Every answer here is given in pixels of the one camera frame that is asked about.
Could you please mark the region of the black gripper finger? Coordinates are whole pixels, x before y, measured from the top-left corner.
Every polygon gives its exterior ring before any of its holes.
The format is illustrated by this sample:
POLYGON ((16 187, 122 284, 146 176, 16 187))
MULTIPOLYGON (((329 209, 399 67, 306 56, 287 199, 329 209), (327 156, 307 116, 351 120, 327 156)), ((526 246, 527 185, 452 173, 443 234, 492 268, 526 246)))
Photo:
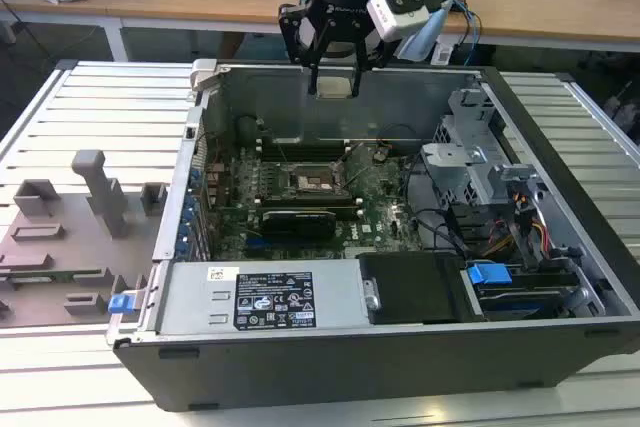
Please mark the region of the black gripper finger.
POLYGON ((282 4, 278 10, 278 25, 292 64, 310 70, 308 93, 317 93, 319 64, 330 42, 331 18, 325 2, 306 2, 301 5, 282 4), (301 29, 307 22, 313 29, 309 45, 302 42, 301 29))
POLYGON ((375 68, 384 68, 396 51, 396 42, 382 40, 371 20, 354 27, 353 34, 351 54, 355 56, 355 62, 351 78, 351 97, 355 98, 359 95, 363 74, 375 68), (372 49, 366 43, 371 36, 377 40, 372 49))

